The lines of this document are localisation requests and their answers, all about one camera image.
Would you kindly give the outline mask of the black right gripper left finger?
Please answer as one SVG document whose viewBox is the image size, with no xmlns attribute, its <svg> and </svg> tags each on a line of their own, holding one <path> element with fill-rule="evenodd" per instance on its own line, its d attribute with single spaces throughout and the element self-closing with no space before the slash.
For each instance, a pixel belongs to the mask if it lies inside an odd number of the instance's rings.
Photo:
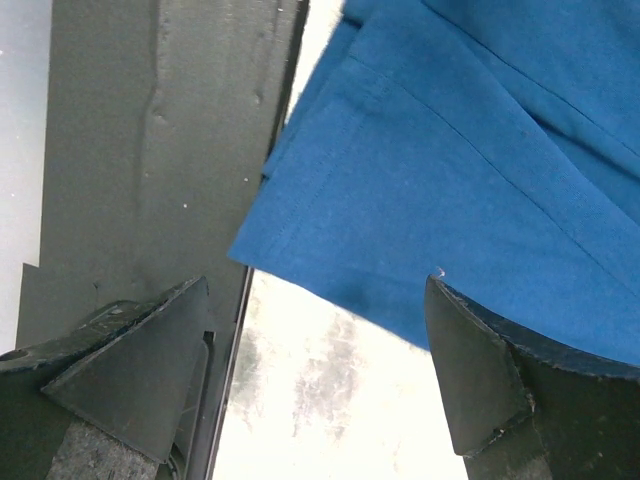
<svg viewBox="0 0 640 480">
<path fill-rule="evenodd" d="M 155 478 L 170 457 L 208 306 L 207 281 L 194 278 L 3 354 L 2 478 Z"/>
</svg>

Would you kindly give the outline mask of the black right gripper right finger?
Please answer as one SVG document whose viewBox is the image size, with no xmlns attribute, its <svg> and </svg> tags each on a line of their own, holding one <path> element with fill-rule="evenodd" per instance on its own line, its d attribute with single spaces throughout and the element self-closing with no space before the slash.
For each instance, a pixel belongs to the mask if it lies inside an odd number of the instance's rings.
<svg viewBox="0 0 640 480">
<path fill-rule="evenodd" d="M 639 369 L 559 343 L 429 278 L 426 326 L 471 479 L 636 479 Z"/>
</svg>

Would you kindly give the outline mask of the blue printed t-shirt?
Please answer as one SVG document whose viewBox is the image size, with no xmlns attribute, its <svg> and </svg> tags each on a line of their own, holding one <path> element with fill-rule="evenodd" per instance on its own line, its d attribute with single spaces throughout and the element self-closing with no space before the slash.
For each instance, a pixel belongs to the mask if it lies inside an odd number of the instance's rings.
<svg viewBox="0 0 640 480">
<path fill-rule="evenodd" d="M 348 1 L 230 249 L 426 347 L 429 277 L 639 360 L 639 5 Z"/>
</svg>

